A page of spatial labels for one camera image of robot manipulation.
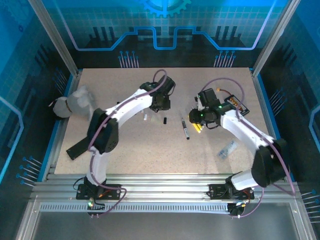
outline beige work surface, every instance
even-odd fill
[[[101,68],[84,69],[79,86],[87,85],[95,95],[97,105],[108,109],[131,96],[142,83],[151,82],[158,68]],[[195,105],[194,97],[214,78],[227,77],[237,80],[244,88],[244,104],[250,110],[246,118],[263,132],[267,127],[260,108],[256,90],[248,68],[166,68],[176,88],[168,111],[153,112],[145,109],[129,119],[119,130],[119,143],[111,152],[107,173],[110,174],[222,174],[237,173],[251,167],[253,155],[230,132],[218,127],[197,133],[188,113]],[[239,87],[227,80],[210,85],[228,90],[239,99]],[[228,95],[216,92],[223,101]],[[181,123],[184,118],[190,140],[186,139]],[[86,152],[72,161],[66,150],[86,137],[86,119],[71,116],[66,128],[55,174],[85,174],[89,169],[90,153]],[[225,160],[218,152],[232,140],[238,147]]]

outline marker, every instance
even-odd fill
[[[183,127],[183,130],[184,130],[184,134],[185,134],[185,137],[187,140],[190,139],[189,137],[189,132],[188,132],[188,129],[187,129],[187,125],[186,125],[186,122],[183,118],[181,118],[181,121],[182,121],[182,127]]]

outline gear graphic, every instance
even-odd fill
[[[28,0],[0,0],[0,6],[4,7],[18,24],[28,19],[30,13]]]
[[[138,2],[143,4],[144,9],[149,10],[150,14],[164,18],[180,14],[181,10],[187,9],[187,4],[191,4],[191,0],[138,0]]]

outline purple cable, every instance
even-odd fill
[[[92,140],[90,141],[90,144],[89,144],[89,147],[88,147],[88,151],[89,152],[92,152],[92,157],[91,157],[91,160],[90,160],[90,174],[91,174],[91,177],[92,179],[94,180],[94,182],[104,188],[104,189],[108,189],[108,190],[123,190],[124,191],[124,194],[123,196],[110,208],[108,209],[107,211],[105,211],[104,213],[101,213],[100,215],[104,215],[104,214],[107,214],[109,212],[111,212],[113,209],[115,209],[115,207],[125,198],[126,194],[127,194],[127,189],[124,188],[124,187],[110,187],[110,186],[105,186],[105,185],[102,185],[101,183],[99,183],[96,179],[96,177],[94,176],[94,173],[93,173],[93,164],[94,164],[94,158],[95,158],[95,155],[96,155],[96,152],[91,150],[91,147],[93,146],[96,138],[98,137],[100,131],[102,130],[102,128],[104,127],[104,125],[108,122],[108,120],[119,110],[121,109],[124,105],[128,104],[129,102],[137,99],[137,98],[140,98],[140,97],[143,97],[143,96],[146,96],[146,95],[150,95],[151,93],[157,91],[159,88],[162,87],[163,84],[165,84],[166,80],[167,80],[167,77],[168,77],[168,74],[167,74],[167,71],[164,70],[164,69],[160,69],[158,71],[155,72],[155,74],[153,75],[153,79],[152,81],[154,82],[155,81],[155,78],[157,76],[157,74],[159,72],[164,72],[164,80],[159,84],[159,86],[157,86],[156,88],[148,91],[148,92],[145,92],[145,93],[142,93],[140,95],[137,95],[137,96],[134,96],[126,101],[124,101],[123,103],[121,103],[115,110],[112,111],[112,113],[110,113],[110,115],[108,115],[105,120],[101,123],[101,125],[99,126],[99,128],[97,129],[97,131],[95,132]]]
[[[287,166],[283,160],[283,158],[281,157],[280,153],[278,152],[278,150],[276,149],[276,147],[269,141],[267,140],[264,136],[262,136],[258,131],[256,131],[253,127],[251,127],[249,124],[247,124],[245,121],[243,121],[240,116],[239,116],[239,106],[242,105],[242,103],[244,102],[245,100],[245,90],[244,88],[240,85],[239,82],[237,82],[236,80],[232,79],[232,78],[228,78],[228,77],[218,77],[218,78],[215,78],[211,81],[209,81],[206,85],[204,85],[204,87],[201,89],[201,91],[203,91],[209,84],[211,84],[212,82],[215,82],[215,81],[218,81],[218,80],[229,80],[231,82],[234,82],[235,84],[237,84],[239,86],[239,88],[241,89],[241,93],[242,93],[242,96],[241,96],[241,100],[240,100],[240,103],[236,106],[235,108],[235,114],[236,114],[236,117],[238,118],[238,120],[243,124],[245,125],[247,128],[249,128],[251,131],[253,131],[255,134],[258,135],[259,138],[263,139],[271,148],[272,150],[274,151],[274,153],[276,154],[276,156],[278,157],[280,163],[281,163],[281,166],[285,172],[285,175],[286,177],[288,178],[288,181],[289,181],[289,184],[290,184],[290,187],[291,187],[291,190],[292,192],[289,192],[285,189],[283,189],[282,187],[276,185],[276,184],[273,184],[275,187],[277,187],[278,189],[284,191],[285,193],[291,195],[291,196],[295,196],[296,195],[296,190],[295,190],[295,187],[294,187],[294,184],[291,180],[291,177],[290,177],[290,174],[289,174],[289,171],[287,169]],[[262,198],[263,198],[263,195],[264,195],[264,188],[262,188],[262,194],[261,194],[261,198],[257,204],[257,206],[249,213],[241,216],[241,217],[246,217],[250,214],[252,214],[257,208],[258,206],[260,205],[261,201],[262,201]]]

